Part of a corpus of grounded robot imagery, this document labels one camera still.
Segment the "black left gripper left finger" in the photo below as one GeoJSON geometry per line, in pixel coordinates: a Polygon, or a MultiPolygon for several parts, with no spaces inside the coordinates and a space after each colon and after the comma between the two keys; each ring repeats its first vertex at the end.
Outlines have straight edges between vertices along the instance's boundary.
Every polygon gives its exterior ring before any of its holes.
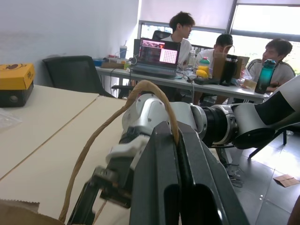
{"type": "Polygon", "coordinates": [[[180,176],[166,121],[158,124],[135,167],[129,225],[179,225],[180,176]]]}

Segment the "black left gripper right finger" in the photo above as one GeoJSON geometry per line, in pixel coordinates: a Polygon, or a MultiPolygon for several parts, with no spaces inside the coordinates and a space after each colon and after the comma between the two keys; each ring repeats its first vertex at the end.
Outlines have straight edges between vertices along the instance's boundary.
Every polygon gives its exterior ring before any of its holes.
{"type": "Polygon", "coordinates": [[[193,128],[178,126],[182,225],[250,225],[223,165],[193,128]]]}

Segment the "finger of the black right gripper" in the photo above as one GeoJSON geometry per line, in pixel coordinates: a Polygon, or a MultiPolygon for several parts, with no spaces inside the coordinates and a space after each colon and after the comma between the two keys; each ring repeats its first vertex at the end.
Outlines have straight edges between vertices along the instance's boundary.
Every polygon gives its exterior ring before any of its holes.
{"type": "Polygon", "coordinates": [[[94,182],[86,182],[78,197],[67,225],[92,225],[95,212],[92,211],[100,186],[94,182]]]}

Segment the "clear plastic bag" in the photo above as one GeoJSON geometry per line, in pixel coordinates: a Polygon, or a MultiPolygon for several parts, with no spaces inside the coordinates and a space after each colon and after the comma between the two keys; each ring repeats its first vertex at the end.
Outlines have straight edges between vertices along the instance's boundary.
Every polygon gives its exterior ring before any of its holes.
{"type": "Polygon", "coordinates": [[[19,117],[0,108],[0,133],[7,131],[21,123],[22,120],[19,117]]]}

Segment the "small brown paper bag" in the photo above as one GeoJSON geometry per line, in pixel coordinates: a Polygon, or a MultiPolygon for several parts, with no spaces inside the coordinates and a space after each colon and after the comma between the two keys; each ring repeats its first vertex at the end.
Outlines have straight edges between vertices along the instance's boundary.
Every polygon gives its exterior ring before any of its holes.
{"type": "MultiPolygon", "coordinates": [[[[225,60],[228,55],[228,53],[226,53],[226,50],[229,51],[231,47],[232,47],[232,45],[226,45],[221,52],[214,51],[214,53],[213,53],[213,72],[212,72],[213,78],[215,78],[215,79],[221,78],[222,72],[224,70],[225,60]]],[[[237,60],[238,60],[237,61],[237,69],[236,69],[235,74],[232,76],[235,79],[239,79],[241,69],[243,66],[242,57],[238,56],[237,60]]]]}

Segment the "black chair leg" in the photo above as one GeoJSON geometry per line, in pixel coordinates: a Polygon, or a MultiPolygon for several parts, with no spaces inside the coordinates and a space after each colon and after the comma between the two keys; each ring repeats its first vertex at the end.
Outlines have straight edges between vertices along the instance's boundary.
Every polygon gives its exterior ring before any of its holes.
{"type": "Polygon", "coordinates": [[[283,136],[283,145],[285,146],[287,144],[287,130],[286,129],[280,129],[278,130],[274,136],[271,138],[270,141],[267,141],[264,145],[254,150],[251,154],[249,154],[248,159],[251,159],[254,157],[258,152],[260,152],[263,148],[265,148],[270,142],[272,142],[274,139],[276,139],[278,136],[283,136]]]}

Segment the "white office desk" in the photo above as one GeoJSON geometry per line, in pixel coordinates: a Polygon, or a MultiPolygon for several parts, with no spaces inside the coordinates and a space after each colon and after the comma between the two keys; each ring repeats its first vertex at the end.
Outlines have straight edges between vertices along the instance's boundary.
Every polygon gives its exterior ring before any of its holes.
{"type": "Polygon", "coordinates": [[[157,76],[149,76],[143,74],[137,74],[133,72],[128,72],[124,69],[112,69],[112,68],[96,68],[99,75],[117,77],[120,79],[131,79],[136,81],[148,80],[154,84],[169,86],[174,88],[179,88],[182,90],[194,90],[203,93],[218,95],[218,96],[227,96],[229,98],[239,98],[254,103],[261,103],[269,98],[268,94],[258,94],[252,90],[236,87],[236,86],[222,86],[216,84],[207,84],[199,85],[191,82],[187,82],[184,78],[175,79],[175,78],[165,78],[157,76]]]}

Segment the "black mesh office chair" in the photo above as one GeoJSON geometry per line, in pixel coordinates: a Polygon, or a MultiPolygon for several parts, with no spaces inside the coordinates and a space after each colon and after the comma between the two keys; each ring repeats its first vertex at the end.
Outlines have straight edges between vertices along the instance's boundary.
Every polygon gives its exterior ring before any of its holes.
{"type": "Polygon", "coordinates": [[[112,98],[102,86],[90,56],[64,56],[43,59],[53,87],[112,98]]]}

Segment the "flat cardboard box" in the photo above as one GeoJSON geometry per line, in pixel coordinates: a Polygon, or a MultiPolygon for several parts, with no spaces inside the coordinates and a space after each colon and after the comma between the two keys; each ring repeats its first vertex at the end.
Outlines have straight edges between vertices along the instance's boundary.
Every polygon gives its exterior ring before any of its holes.
{"type": "Polygon", "coordinates": [[[101,68],[124,69],[124,64],[116,62],[103,62],[101,68]]]}

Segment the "black tumbler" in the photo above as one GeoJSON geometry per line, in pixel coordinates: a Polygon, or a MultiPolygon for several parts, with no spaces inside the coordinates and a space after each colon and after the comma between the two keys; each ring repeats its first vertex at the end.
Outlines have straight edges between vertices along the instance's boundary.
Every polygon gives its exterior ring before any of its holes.
{"type": "Polygon", "coordinates": [[[236,74],[238,65],[238,56],[228,54],[225,59],[220,85],[230,86],[233,76],[236,74]]]}

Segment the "open black laptop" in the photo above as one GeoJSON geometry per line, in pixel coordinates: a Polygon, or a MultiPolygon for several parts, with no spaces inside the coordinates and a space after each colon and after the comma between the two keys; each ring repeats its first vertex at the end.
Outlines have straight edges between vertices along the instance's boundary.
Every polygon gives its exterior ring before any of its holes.
{"type": "Polygon", "coordinates": [[[136,73],[175,77],[179,53],[180,43],[148,38],[136,39],[131,70],[136,73]]]}

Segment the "teal water bottle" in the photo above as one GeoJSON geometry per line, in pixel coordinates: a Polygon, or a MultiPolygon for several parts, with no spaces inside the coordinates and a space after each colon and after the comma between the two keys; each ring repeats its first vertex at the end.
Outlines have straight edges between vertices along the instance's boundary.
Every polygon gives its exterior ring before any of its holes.
{"type": "Polygon", "coordinates": [[[256,83],[255,93],[265,94],[267,88],[270,85],[275,65],[276,65],[276,62],[271,59],[267,59],[263,63],[263,67],[261,69],[258,81],[256,83]]]}

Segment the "plastic cup with straw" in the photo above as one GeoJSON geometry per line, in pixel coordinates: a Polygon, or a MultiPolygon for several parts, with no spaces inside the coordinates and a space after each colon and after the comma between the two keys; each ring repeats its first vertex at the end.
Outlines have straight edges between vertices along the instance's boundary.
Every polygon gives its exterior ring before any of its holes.
{"type": "Polygon", "coordinates": [[[125,43],[123,45],[120,46],[120,52],[119,52],[119,57],[121,59],[125,59],[126,58],[126,54],[127,54],[127,41],[125,41],[125,43]]]}

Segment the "black high-back office chair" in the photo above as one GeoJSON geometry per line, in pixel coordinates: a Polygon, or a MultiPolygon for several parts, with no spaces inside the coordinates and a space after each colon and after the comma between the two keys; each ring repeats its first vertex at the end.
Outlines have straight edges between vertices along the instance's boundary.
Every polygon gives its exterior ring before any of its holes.
{"type": "Polygon", "coordinates": [[[171,36],[171,33],[165,32],[165,31],[160,31],[160,30],[156,30],[153,33],[152,39],[153,40],[162,40],[164,38],[167,38],[171,36]]]}

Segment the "person with short dark hair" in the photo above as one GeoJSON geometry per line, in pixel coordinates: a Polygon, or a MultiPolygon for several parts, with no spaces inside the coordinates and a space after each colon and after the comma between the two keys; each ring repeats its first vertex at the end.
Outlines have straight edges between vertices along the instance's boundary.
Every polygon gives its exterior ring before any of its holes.
{"type": "Polygon", "coordinates": [[[212,49],[206,49],[198,53],[194,68],[198,68],[200,60],[207,58],[210,62],[209,68],[213,69],[214,58],[216,54],[228,54],[230,48],[233,46],[233,38],[230,34],[221,34],[217,37],[214,47],[212,49]]]}

